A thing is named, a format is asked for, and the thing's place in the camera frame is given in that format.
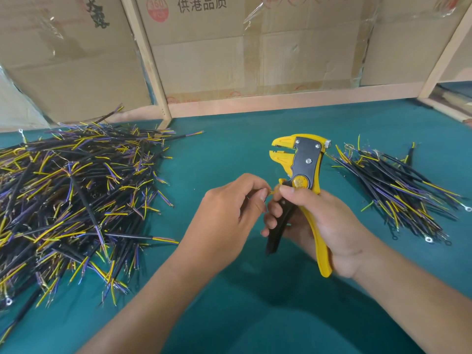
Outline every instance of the wire stripper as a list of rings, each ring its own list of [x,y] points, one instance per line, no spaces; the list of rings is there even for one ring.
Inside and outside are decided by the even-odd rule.
[[[282,165],[290,177],[290,180],[279,179],[279,183],[297,189],[311,189],[314,193],[319,194],[320,165],[323,154],[330,145],[330,140],[312,134],[294,134],[275,139],[272,146],[295,149],[295,154],[283,150],[269,151],[270,158]],[[285,226],[297,208],[295,204],[283,198],[279,204],[282,206],[282,216],[277,219],[277,226],[269,230],[266,255],[277,251]],[[320,273],[323,277],[329,277],[333,272],[329,261],[329,249],[320,236],[313,215],[303,206],[300,207],[300,210],[307,218],[315,237],[316,259]]]

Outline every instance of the pile of cables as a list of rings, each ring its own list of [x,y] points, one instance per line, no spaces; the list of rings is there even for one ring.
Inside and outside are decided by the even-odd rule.
[[[52,137],[0,150],[0,309],[27,292],[0,344],[33,306],[49,305],[61,280],[94,273],[110,294],[129,292],[140,252],[155,241],[144,221],[166,182],[156,166],[167,144],[193,135],[91,123],[51,130]]]
[[[335,167],[344,167],[353,174],[371,199],[362,211],[375,206],[392,230],[393,239],[398,239],[395,232],[400,227],[406,227],[428,243],[451,245],[433,214],[439,213],[455,220],[457,216],[451,213],[451,209],[463,207],[471,212],[472,208],[461,202],[461,196],[433,184],[413,168],[415,143],[402,160],[378,150],[361,149],[360,138],[357,148],[351,144],[345,145],[344,152],[338,146],[336,148],[338,158],[328,155],[339,164]]]

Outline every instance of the yellow handle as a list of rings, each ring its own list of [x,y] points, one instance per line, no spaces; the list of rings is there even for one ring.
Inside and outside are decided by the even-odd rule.
[[[300,206],[303,214],[308,220],[310,224],[311,231],[313,232],[313,236],[315,237],[315,246],[316,246],[316,260],[318,261],[318,268],[320,269],[320,273],[323,277],[327,278],[333,272],[333,268],[331,268],[331,264],[329,262],[329,249],[325,244],[323,238],[320,236],[320,232],[318,231],[318,227],[316,226],[316,221],[311,214],[303,206]]]

